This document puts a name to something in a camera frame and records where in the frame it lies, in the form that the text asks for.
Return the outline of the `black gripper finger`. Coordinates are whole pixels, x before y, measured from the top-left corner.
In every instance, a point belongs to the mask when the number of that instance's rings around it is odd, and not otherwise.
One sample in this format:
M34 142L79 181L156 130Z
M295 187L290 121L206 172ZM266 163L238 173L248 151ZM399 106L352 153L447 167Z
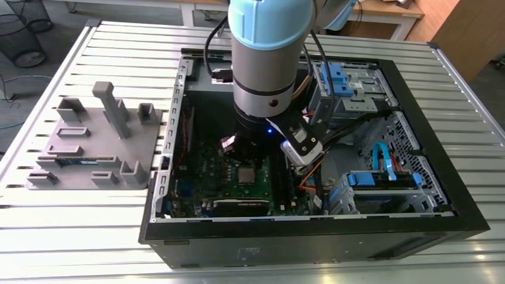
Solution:
M239 160L235 144L236 144L236 135L224 137L219 142L219 145L220 145L219 153L222 156L230 159Z

